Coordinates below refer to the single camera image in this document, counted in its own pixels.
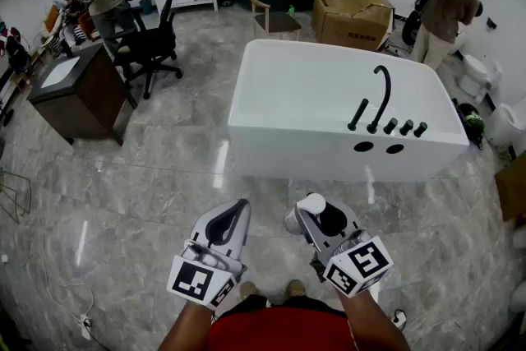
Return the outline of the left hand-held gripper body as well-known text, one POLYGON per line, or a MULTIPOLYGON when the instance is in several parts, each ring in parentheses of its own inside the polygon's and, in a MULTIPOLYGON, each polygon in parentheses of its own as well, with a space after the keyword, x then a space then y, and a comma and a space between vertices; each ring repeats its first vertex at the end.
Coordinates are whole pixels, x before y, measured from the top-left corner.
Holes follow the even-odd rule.
POLYGON ((188 239, 181 254, 173 258, 167 290, 216 310, 246 270, 240 260, 188 239))

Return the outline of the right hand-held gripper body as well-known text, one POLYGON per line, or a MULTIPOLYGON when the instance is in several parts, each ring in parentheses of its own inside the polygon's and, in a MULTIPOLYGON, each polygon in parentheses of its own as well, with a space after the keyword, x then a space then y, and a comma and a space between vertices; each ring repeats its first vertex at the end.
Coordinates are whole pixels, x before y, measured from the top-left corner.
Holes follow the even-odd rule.
POLYGON ((353 297, 378 283, 393 261, 379 236, 357 229, 327 256, 318 253, 311 265, 321 282, 353 297))

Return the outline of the white rectangular bathtub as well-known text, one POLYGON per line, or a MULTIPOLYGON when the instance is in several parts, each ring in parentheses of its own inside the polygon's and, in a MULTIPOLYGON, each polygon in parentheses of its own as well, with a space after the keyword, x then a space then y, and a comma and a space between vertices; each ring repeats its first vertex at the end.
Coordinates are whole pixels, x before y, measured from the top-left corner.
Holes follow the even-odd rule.
POLYGON ((345 182, 422 182, 468 148, 451 98, 429 67, 355 48, 256 39, 245 48, 228 117, 235 169, 267 178, 345 182), (385 93, 390 101, 377 131, 372 122, 385 93), (348 129, 363 99, 367 109, 348 129), (398 119, 393 135, 383 132, 398 119), (399 129, 411 119, 420 138, 399 129))

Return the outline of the person's left forearm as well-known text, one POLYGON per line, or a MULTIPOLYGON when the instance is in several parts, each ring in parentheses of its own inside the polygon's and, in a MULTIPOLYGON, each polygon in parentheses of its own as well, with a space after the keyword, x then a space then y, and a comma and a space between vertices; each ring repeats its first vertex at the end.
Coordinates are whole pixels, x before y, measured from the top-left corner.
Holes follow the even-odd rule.
POLYGON ((207 351, 214 312, 187 302, 158 351, 207 351))

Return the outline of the person's right forearm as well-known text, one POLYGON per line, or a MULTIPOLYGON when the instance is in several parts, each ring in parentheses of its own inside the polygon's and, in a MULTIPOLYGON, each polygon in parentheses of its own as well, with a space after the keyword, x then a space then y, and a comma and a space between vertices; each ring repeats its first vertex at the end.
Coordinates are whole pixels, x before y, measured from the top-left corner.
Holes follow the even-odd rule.
POLYGON ((359 351, 410 351, 402 332, 368 290, 351 298, 337 291, 359 351))

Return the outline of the person's left tan shoe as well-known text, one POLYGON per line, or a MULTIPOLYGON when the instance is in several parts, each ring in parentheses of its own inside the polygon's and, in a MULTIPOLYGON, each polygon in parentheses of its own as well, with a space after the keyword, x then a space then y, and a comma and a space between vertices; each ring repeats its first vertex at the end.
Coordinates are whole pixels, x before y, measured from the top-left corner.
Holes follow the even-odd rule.
POLYGON ((239 296, 242 301, 246 300, 252 295, 258 295, 258 294, 259 294, 258 288, 251 281, 247 281, 241 284, 241 287, 239 290, 239 296))

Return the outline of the person's tan shoe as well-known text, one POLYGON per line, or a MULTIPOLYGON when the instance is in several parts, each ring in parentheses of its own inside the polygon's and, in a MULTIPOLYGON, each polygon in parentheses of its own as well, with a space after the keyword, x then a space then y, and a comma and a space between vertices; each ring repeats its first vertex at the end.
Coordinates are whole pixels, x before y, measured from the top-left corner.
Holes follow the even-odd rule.
POLYGON ((239 290, 239 296, 242 301, 246 300, 252 295, 258 295, 258 294, 259 294, 258 288, 251 281, 247 281, 241 284, 241 287, 239 290))
POLYGON ((306 287, 299 279, 291 280, 286 287, 286 298, 303 297, 307 295, 306 287))

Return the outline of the person's right tan shoe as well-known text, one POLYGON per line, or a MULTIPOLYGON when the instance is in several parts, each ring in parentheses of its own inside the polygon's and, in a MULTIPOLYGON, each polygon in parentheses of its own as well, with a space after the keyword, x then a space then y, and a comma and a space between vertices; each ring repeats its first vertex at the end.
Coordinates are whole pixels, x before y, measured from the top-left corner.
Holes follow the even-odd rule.
POLYGON ((307 295, 306 287, 299 279, 291 280, 286 287, 286 298, 303 297, 307 295))

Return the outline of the person's black trousers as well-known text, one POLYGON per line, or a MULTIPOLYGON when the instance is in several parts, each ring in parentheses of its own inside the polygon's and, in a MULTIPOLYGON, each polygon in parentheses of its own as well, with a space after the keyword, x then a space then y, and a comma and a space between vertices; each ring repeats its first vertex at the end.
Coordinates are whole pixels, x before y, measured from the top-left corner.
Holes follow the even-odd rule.
MULTIPOLYGON (((247 298, 242 300, 238 305, 232 309, 224 312, 219 318, 226 316, 231 316, 233 314, 238 314, 242 312, 253 312, 255 310, 269 309, 267 306, 267 298, 260 294, 250 294, 247 298)), ((294 296, 287 298, 283 304, 273 305, 272 308, 281 308, 281 307, 290 307, 303 310, 311 310, 317 312, 326 312, 336 316, 346 318, 346 313, 340 310, 336 310, 326 303, 323 303, 320 300, 309 298, 307 295, 294 296)))

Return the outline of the person's red shirt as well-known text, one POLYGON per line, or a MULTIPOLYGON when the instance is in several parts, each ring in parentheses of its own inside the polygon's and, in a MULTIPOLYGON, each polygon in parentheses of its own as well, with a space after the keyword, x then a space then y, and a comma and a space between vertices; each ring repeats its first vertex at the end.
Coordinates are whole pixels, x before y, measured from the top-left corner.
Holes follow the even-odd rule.
POLYGON ((266 307, 218 319, 207 351, 358 351, 348 321, 328 312, 266 307))

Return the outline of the black helmet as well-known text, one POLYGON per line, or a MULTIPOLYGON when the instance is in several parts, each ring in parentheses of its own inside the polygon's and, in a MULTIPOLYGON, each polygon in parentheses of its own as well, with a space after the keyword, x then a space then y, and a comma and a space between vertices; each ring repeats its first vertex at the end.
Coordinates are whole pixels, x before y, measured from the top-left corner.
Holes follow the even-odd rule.
POLYGON ((456 98, 452 103, 463 125, 467 138, 479 149, 483 150, 485 123, 478 110, 468 103, 460 103, 456 98))

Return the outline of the brown wooden cabinet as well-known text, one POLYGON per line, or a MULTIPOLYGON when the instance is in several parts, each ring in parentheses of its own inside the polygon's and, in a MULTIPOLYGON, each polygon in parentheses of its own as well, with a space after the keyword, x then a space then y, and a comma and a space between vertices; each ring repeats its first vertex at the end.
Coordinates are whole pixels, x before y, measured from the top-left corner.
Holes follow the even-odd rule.
POLYGON ((498 172, 495 181, 502 219, 506 222, 526 215, 526 152, 498 172))

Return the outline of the dark wooden sink cabinet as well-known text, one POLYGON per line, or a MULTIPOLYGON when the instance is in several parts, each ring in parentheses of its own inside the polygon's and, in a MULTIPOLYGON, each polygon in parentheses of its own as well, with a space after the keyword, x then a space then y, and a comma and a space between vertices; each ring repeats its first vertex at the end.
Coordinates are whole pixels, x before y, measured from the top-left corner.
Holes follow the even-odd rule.
POLYGON ((137 107, 103 44, 52 61, 27 100, 69 144, 76 139, 112 139, 123 145, 123 135, 115 127, 118 115, 125 103, 137 107), (41 87, 56 64, 73 57, 80 60, 61 83, 41 87))

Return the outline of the white toilet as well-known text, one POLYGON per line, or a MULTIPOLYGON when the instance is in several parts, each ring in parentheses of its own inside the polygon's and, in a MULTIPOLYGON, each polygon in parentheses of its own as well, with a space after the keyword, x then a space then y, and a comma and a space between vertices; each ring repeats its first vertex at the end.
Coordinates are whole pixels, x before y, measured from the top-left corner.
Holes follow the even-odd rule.
POLYGON ((481 59, 466 54, 463 59, 464 70, 457 79, 461 90, 480 104, 486 94, 495 89, 501 82, 503 72, 501 65, 484 55, 481 59))
POLYGON ((485 137, 495 147, 508 147, 526 136, 526 98, 499 103, 485 123, 485 137))

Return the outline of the black office chair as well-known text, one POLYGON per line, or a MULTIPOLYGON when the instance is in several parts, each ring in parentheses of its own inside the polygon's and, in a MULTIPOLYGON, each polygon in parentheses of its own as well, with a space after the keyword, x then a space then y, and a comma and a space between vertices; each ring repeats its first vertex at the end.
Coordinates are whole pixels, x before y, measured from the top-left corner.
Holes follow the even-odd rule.
POLYGON ((183 76, 181 68, 164 63, 168 58, 177 59, 176 35, 173 31, 175 11, 172 9, 172 1, 165 1, 159 25, 151 29, 145 27, 141 18, 142 8, 129 7, 124 12, 134 18, 139 28, 123 30, 114 36, 120 42, 113 64, 122 68, 126 86, 130 86, 139 76, 145 76, 144 99, 150 97, 150 84, 156 72, 172 72, 178 79, 183 76))

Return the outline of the large cardboard box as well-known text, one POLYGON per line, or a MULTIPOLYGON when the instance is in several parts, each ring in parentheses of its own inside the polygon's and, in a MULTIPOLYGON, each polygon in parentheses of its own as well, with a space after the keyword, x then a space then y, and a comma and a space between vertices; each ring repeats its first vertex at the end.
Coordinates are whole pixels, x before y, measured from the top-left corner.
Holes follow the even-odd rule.
POLYGON ((319 43, 377 51, 394 18, 388 0, 314 0, 311 26, 319 43))

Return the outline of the white countertop basin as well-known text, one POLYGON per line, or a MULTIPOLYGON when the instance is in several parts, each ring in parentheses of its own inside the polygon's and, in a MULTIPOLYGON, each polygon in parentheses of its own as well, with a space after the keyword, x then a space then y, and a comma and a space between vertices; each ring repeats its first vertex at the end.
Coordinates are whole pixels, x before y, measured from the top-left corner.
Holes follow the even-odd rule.
POLYGON ((73 67, 78 63, 79 60, 79 57, 73 57, 56 64, 42 82, 41 87, 46 88, 48 86, 61 83, 70 74, 73 67))

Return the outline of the wooden chair with dark seat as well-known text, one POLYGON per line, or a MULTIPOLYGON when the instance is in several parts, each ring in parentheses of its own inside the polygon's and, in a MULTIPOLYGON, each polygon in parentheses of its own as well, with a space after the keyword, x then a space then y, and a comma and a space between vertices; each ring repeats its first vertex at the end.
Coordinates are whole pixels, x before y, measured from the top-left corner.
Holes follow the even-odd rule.
POLYGON ((250 0, 250 3, 254 36, 257 29, 261 29, 266 35, 279 35, 280 39, 285 33, 295 34, 299 40, 302 27, 287 12, 273 10, 270 4, 260 0, 250 0))

